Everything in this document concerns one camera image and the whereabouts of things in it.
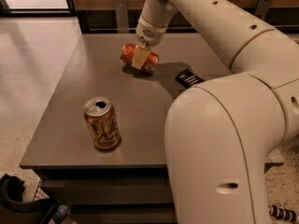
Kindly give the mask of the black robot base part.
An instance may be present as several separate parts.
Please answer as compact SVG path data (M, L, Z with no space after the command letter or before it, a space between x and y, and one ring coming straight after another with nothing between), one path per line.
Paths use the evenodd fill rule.
M58 210L52 198L25 202L24 182L4 174L0 178L0 224L48 224Z

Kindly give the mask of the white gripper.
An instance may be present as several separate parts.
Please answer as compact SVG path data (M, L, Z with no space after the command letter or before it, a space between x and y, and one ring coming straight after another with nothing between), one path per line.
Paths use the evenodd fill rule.
M167 29L167 24L165 22L154 22L150 23L146 21L143 16L138 20L136 26L136 36L140 43L146 44L149 47L157 46ZM133 55L132 67L140 70L144 62L148 59L150 55L150 49L145 45L136 45Z

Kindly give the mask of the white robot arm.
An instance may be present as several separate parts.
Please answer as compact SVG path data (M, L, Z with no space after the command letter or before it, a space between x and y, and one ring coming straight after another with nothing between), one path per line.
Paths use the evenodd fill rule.
M168 111L178 224L269 224L264 163L298 134L299 45L227 0L146 0L141 45L158 45L176 13L231 72L188 88Z

